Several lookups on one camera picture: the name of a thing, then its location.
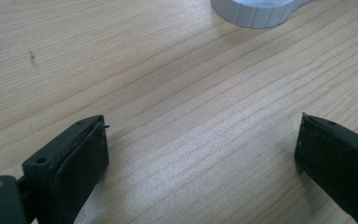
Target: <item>wooden table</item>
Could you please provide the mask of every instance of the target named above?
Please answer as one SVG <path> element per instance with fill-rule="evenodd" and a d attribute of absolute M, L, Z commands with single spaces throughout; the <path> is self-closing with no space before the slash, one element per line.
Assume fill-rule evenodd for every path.
<path fill-rule="evenodd" d="M 303 111 L 358 132 L 358 0 L 261 30 L 207 0 L 0 1 L 0 175 L 112 125 L 76 223 L 354 223 L 296 169 Z"/>

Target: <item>wood grain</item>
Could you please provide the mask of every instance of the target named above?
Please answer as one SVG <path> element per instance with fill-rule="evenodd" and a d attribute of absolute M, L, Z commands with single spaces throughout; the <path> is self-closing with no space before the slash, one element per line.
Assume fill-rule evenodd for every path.
<path fill-rule="evenodd" d="M 0 175 L 112 125 L 76 223 L 354 223 L 295 167 L 303 111 L 358 132 L 358 0 L 263 30 L 207 0 L 0 0 Z"/>

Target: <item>black plastic part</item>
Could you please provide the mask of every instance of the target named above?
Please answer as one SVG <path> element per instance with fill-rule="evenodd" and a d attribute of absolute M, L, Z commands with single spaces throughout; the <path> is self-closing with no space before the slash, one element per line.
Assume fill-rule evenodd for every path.
<path fill-rule="evenodd" d="M 80 120 L 26 160 L 38 223 L 73 223 L 108 163 L 103 116 Z"/>
<path fill-rule="evenodd" d="M 28 222 L 16 179 L 13 176 L 0 175 L 0 224 L 12 223 Z"/>
<path fill-rule="evenodd" d="M 304 114 L 295 160 L 358 222 L 358 134 L 335 122 Z"/>

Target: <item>gray cap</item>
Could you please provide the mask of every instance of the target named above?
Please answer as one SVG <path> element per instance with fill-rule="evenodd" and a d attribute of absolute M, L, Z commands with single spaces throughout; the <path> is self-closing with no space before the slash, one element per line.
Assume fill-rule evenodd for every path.
<path fill-rule="evenodd" d="M 286 21 L 310 0 L 211 0 L 217 14 L 243 27 L 267 28 Z"/>

